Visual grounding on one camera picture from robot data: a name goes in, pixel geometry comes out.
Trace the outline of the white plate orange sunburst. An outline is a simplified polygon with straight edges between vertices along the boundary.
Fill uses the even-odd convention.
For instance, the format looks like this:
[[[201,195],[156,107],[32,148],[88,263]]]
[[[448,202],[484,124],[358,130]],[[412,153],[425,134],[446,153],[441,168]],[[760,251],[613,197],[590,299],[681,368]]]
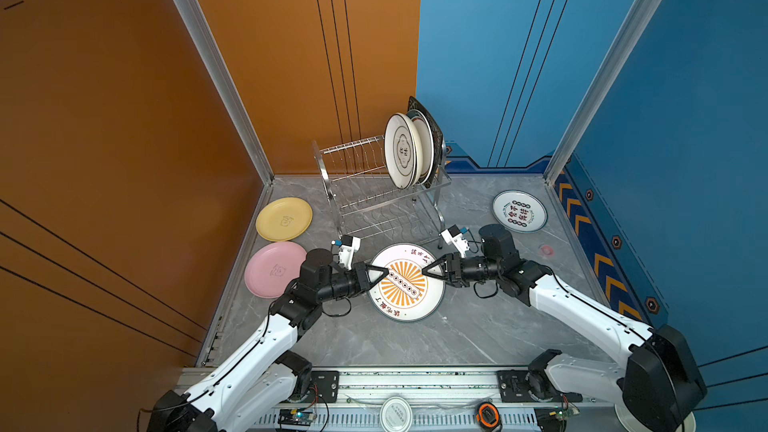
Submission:
[[[431,315],[442,302],[446,288],[444,282],[422,272],[435,260],[427,249],[416,244],[395,244],[381,250],[372,264],[387,268],[388,275],[368,292],[376,310],[401,323]]]

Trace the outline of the steel wire dish rack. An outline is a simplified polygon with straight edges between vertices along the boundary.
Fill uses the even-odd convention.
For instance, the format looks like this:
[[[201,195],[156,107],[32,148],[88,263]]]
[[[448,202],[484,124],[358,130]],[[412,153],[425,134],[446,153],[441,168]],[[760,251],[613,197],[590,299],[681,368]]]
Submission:
[[[443,166],[430,186],[399,189],[386,167],[382,136],[321,148],[313,145],[337,233],[362,241],[358,257],[374,257],[397,243],[442,252],[446,229],[440,197],[451,178]]]

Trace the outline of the pink round plate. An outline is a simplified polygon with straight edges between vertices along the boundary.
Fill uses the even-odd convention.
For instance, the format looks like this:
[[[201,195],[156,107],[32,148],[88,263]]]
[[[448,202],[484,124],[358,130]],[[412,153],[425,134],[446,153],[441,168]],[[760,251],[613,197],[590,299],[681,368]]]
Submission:
[[[247,263],[244,283],[260,298],[279,297],[299,277],[306,250],[294,242],[275,242],[261,248]]]

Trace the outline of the white plate green red rim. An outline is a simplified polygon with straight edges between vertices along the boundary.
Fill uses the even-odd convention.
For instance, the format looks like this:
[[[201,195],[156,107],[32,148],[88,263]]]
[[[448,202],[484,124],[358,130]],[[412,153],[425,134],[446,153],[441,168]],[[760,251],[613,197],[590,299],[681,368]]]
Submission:
[[[421,111],[412,109],[409,111],[408,116],[415,126],[420,138],[421,152],[419,155],[420,172],[418,184],[422,184],[427,181],[435,158],[432,128]]]

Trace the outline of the black floral square plate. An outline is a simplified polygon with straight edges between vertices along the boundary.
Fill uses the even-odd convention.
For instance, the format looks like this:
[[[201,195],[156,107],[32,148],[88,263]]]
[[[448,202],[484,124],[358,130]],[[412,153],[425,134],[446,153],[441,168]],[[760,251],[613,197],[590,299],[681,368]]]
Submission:
[[[434,152],[435,152],[434,163],[427,181],[425,183],[420,184],[426,188],[430,188],[432,185],[434,185],[438,181],[438,175],[440,173],[440,169],[444,164],[444,159],[446,156],[444,135],[442,133],[441,128],[437,124],[437,121],[432,116],[432,114],[415,97],[410,96],[408,100],[408,111],[412,109],[421,111],[425,115],[429,125],[432,128]]]

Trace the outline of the white plate green quatrefoil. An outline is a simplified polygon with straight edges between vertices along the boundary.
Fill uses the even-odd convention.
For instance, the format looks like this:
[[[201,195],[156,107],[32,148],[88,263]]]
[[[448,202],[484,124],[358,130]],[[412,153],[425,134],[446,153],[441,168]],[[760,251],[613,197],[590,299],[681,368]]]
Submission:
[[[384,136],[387,172],[398,189],[410,187],[418,171],[410,119],[401,113],[390,117]]]

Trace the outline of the cream round plate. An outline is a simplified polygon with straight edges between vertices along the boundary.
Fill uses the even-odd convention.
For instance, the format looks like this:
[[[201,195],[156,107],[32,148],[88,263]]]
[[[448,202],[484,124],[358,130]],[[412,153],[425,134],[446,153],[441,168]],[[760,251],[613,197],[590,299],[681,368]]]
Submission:
[[[414,162],[414,173],[411,185],[416,185],[422,177],[426,167],[426,155],[424,152],[423,141],[420,134],[420,117],[416,110],[409,110],[407,113],[406,131],[409,133],[411,142],[411,155]]]

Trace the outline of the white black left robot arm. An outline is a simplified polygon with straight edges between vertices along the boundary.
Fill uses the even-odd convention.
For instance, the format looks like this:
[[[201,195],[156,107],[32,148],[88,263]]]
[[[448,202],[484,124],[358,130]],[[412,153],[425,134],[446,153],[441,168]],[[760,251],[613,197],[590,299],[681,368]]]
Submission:
[[[257,330],[219,367],[184,393],[166,392],[148,431],[246,431],[277,404],[306,397],[312,364],[292,351],[323,314],[323,304],[365,294],[389,274],[364,261],[345,266],[331,251],[307,253],[299,276],[269,306]]]

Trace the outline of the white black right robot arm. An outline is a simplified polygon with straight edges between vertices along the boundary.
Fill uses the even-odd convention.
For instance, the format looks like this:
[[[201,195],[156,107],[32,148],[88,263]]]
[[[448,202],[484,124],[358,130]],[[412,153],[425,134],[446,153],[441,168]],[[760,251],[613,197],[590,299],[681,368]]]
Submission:
[[[686,421],[707,395],[692,351],[677,329],[626,317],[584,295],[547,265],[520,256],[509,230],[486,225],[480,253],[460,231],[445,232],[456,250],[424,266],[425,276],[463,288],[492,281],[499,291],[545,313],[600,348],[608,361],[576,359],[548,349],[528,366],[532,399],[565,403],[575,395],[611,403],[630,415],[629,431],[687,431]]]

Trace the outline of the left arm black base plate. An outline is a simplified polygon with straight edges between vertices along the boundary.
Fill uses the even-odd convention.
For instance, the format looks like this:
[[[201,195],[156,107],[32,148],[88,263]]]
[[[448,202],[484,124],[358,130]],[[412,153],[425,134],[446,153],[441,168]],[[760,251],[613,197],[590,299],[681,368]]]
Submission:
[[[289,389],[285,386],[268,387],[273,404],[309,404],[316,400],[316,395],[319,395],[320,402],[328,405],[338,400],[340,374],[336,370],[313,370],[300,376],[289,373],[287,378]]]

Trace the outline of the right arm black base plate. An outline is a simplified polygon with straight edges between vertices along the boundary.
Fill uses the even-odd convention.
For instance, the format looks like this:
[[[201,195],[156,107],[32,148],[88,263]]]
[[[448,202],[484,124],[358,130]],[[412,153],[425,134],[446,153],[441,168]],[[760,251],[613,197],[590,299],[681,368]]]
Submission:
[[[503,403],[579,403],[584,400],[582,394],[557,390],[543,372],[500,370],[496,372],[496,379]]]

